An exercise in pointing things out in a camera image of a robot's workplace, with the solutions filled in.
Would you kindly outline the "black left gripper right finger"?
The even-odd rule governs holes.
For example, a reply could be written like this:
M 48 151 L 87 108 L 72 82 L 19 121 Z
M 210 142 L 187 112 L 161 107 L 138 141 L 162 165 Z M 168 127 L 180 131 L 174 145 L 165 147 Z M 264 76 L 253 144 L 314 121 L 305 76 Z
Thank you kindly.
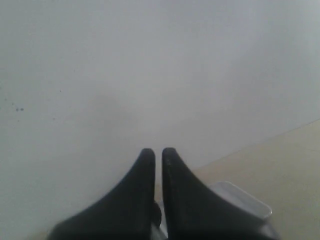
M 176 149 L 162 151 L 162 197 L 170 240 L 279 240 L 266 220 L 227 202 L 187 167 Z

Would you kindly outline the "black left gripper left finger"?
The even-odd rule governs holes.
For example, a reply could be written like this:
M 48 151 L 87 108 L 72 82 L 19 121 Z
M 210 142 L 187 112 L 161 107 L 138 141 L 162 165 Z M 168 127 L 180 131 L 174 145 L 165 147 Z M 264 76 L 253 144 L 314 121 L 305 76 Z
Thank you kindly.
M 50 240 L 148 240 L 155 194 L 155 153 L 141 150 L 125 177 L 103 198 L 58 223 Z

